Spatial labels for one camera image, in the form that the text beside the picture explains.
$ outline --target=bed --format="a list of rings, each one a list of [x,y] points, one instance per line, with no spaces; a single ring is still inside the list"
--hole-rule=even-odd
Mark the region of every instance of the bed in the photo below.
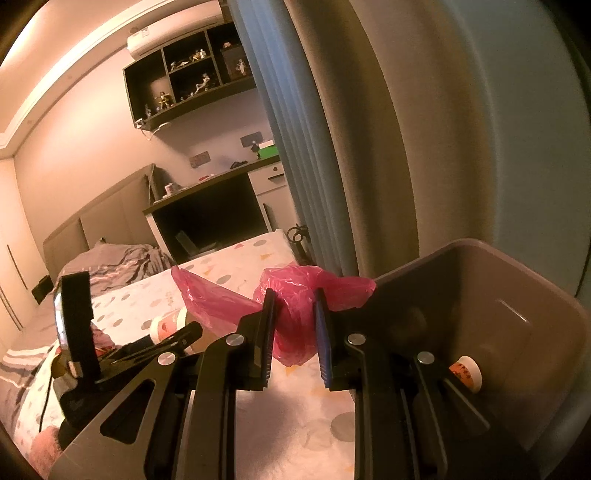
[[[184,306],[166,258],[140,221],[157,189],[154,166],[148,166],[89,203],[44,243],[53,280],[91,265],[94,323],[118,345],[147,335],[153,318]],[[285,234],[275,231],[180,267],[252,298],[265,268],[294,261]],[[2,360],[0,419],[25,457],[39,430],[56,337],[49,295]],[[238,478],[352,478],[353,411],[348,393],[324,388],[316,357],[289,368],[273,360],[269,389],[238,394]],[[43,428],[59,427],[62,419],[50,390]]]

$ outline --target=desk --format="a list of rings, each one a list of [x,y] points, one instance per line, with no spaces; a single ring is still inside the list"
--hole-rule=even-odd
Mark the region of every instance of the desk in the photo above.
[[[225,248],[275,228],[295,226],[293,200],[282,172],[279,156],[254,161],[181,189],[153,203],[144,215],[162,251],[184,263],[190,256],[176,238],[181,231],[198,249],[214,243]]]

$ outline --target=white drawer cabinet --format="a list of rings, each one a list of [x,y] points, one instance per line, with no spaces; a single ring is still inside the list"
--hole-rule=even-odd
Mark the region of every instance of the white drawer cabinet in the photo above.
[[[268,230],[287,232],[296,226],[296,207],[281,162],[252,170],[248,176]]]

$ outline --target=curtain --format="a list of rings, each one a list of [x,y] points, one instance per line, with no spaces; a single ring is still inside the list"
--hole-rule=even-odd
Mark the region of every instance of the curtain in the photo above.
[[[337,275],[358,273],[335,148],[290,15],[274,0],[229,0],[313,255]]]

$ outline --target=pink plastic bag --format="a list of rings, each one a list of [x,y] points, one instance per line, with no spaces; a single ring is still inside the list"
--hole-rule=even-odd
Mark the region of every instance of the pink plastic bag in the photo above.
[[[234,332],[244,315],[259,311],[265,291],[273,289],[279,304],[273,356],[287,367],[303,365],[317,352],[315,289],[324,289],[328,307],[334,312],[363,306],[375,290],[370,278],[339,278],[320,267],[298,265],[266,269],[253,300],[178,267],[173,267],[172,275],[189,312],[220,336]]]

